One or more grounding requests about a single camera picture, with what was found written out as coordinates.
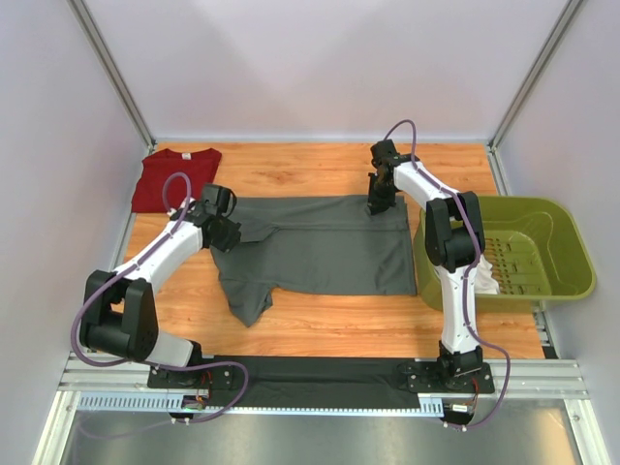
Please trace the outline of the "grey t-shirt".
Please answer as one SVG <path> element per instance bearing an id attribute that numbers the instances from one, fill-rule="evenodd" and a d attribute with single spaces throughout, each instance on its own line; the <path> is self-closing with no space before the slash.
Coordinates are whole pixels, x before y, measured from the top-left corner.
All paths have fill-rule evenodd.
<path id="1" fill-rule="evenodd" d="M 308 295 L 415 295 L 403 199 L 371 215 L 364 195 L 242 198 L 231 251 L 211 251 L 231 313 L 253 325 L 275 288 Z"/>

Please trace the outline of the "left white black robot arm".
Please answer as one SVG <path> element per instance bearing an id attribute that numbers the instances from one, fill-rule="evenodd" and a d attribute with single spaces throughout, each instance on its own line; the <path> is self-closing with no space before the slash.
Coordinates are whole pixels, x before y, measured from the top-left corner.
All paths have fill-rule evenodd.
<path id="1" fill-rule="evenodd" d="M 241 225 L 232 220 L 236 204 L 231 189 L 205 184 L 201 197 L 185 200 L 132 259 L 112 271 L 93 271 L 72 323 L 75 355 L 96 367 L 149 364 L 169 370 L 181 388 L 196 387 L 204 368 L 200 345 L 159 328 L 155 296 L 201 250 L 227 253 L 240 242 Z"/>

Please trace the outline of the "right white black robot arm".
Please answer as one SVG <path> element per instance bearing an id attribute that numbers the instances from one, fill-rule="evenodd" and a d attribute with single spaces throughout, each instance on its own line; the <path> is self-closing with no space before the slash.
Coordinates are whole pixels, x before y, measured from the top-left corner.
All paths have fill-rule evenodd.
<path id="1" fill-rule="evenodd" d="M 481 344 L 474 329 L 475 277 L 484 245 L 480 202 L 436 176 L 413 154 L 401 155 L 390 139 L 371 146 L 367 206 L 376 215 L 395 206 L 403 192 L 422 208 L 424 247 L 440 279 L 444 324 L 436 378 L 456 391 L 482 369 Z"/>

